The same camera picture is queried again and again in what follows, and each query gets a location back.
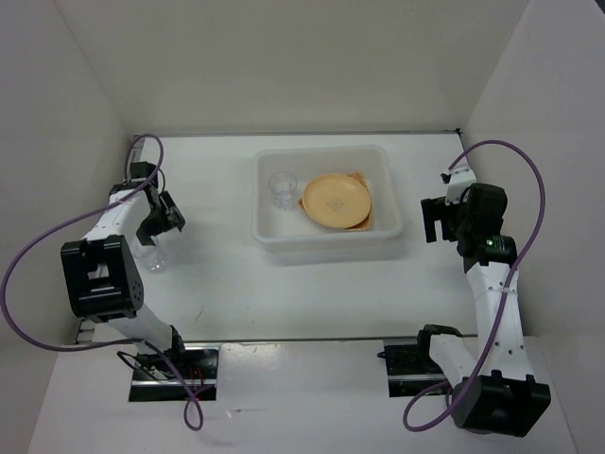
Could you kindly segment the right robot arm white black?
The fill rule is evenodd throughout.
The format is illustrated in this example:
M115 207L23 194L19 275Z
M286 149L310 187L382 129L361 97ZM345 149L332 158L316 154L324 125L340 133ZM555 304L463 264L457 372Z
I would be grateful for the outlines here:
M456 243L474 298L477 357L453 327L426 325L418 334L419 368L443 372L448 414L458 428L526 436L551 402L527 356L518 306L518 253L501 233L505 190L485 183L450 183L445 196L421 202L427 242Z

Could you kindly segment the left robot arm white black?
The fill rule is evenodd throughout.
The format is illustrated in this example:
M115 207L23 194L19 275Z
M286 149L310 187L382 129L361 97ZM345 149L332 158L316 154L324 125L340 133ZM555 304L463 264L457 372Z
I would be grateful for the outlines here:
M154 366L174 378L188 366L182 337L145 303L137 268L141 262L161 269L159 235L185 226L172 197L159 188L158 171L149 162L131 164L126 180L110 191L112 207L81 240L63 244L60 260L73 313L135 339L142 356L159 349Z

